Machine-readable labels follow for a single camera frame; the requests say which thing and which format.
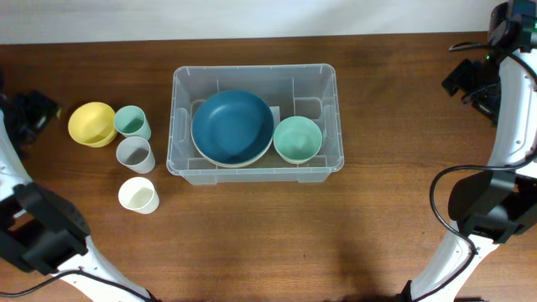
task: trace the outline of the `white wall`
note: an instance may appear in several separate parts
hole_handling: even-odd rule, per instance
[[[487,30],[502,0],[0,0],[0,44]]]

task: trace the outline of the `bowl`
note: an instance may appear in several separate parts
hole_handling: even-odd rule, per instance
[[[253,164],[269,150],[274,119],[269,105],[251,92],[217,93],[192,121],[192,140],[201,156],[224,168]]]
[[[75,142],[100,148],[108,145],[117,135],[114,127],[114,110],[102,102],[82,105],[70,116],[69,135]]]
[[[303,164],[313,159],[322,146],[319,126],[306,117],[288,117],[274,131],[274,148],[286,162]]]

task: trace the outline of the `gray cup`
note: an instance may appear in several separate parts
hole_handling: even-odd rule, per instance
[[[153,151],[147,139],[125,138],[116,150],[117,161],[140,174],[149,173],[155,165]]]
[[[125,106],[116,112],[114,127],[125,138],[139,136],[151,138],[151,128],[143,110],[136,106]]]

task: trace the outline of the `plastic cup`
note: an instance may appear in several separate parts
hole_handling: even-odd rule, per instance
[[[153,183],[144,177],[125,181],[117,193],[117,198],[125,209],[140,214],[153,213],[160,203]]]
[[[155,165],[149,142],[140,137],[125,138],[116,150],[117,161],[140,174],[149,173]]]
[[[99,148],[108,145],[117,135],[114,110],[102,102],[90,102],[70,116],[67,126],[75,142]]]
[[[136,106],[125,106],[119,109],[114,118],[114,127],[125,138],[139,136],[151,138],[151,128],[143,110]]]
[[[274,131],[274,147],[286,162],[303,164],[319,153],[322,133],[306,117],[288,117]]]

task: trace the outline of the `green cup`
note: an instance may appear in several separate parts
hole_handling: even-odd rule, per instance
[[[322,133],[306,117],[288,117],[274,131],[274,147],[286,162],[303,164],[319,153]]]
[[[114,127],[125,138],[139,136],[149,140],[151,128],[143,110],[136,106],[125,106],[116,112]]]

